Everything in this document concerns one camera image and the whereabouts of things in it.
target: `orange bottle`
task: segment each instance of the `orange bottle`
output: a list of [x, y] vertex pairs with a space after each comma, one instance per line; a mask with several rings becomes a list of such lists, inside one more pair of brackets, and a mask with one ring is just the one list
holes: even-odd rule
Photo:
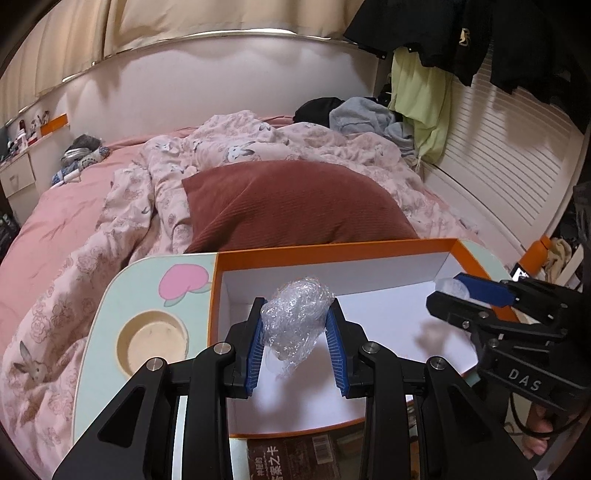
[[530, 277], [535, 277], [548, 258], [548, 250], [552, 246], [550, 239], [543, 235], [527, 249], [527, 252], [519, 260], [519, 265]]

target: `bedside table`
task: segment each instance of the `bedside table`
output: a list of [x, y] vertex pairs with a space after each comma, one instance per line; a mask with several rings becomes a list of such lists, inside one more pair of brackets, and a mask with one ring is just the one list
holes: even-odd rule
[[61, 169], [61, 156], [73, 140], [70, 125], [65, 125], [0, 166], [0, 184], [21, 226], [51, 187], [51, 178]]

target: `barcode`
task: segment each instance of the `barcode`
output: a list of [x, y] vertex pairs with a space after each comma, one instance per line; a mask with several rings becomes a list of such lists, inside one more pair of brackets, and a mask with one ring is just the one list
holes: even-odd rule
[[318, 465], [332, 463], [334, 461], [328, 435], [312, 437], [312, 444], [314, 445], [314, 454], [316, 455]]

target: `white louvered door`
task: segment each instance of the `white louvered door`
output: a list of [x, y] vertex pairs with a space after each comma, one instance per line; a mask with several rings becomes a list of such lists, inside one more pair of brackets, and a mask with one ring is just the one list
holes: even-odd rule
[[489, 52], [472, 87], [454, 80], [450, 129], [437, 166], [527, 249], [570, 198], [584, 135], [559, 108], [525, 90], [508, 95], [492, 85], [491, 58]]

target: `cardboard box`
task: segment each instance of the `cardboard box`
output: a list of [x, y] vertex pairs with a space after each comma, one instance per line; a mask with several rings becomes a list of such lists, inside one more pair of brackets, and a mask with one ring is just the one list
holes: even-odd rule
[[253, 480], [340, 480], [335, 445], [328, 434], [248, 440]]
[[[425, 306], [436, 279], [460, 272], [487, 276], [455, 239], [222, 252], [216, 259], [208, 341], [223, 341], [232, 324], [248, 317], [255, 297], [270, 299], [284, 284], [312, 276], [338, 297], [345, 318], [362, 325], [369, 340], [416, 361], [443, 355], [464, 374], [477, 362], [471, 341], [431, 317]], [[335, 386], [324, 334], [293, 374], [280, 373], [265, 349], [252, 397], [228, 401], [232, 437], [309, 434], [363, 421], [365, 400], [347, 400]]]

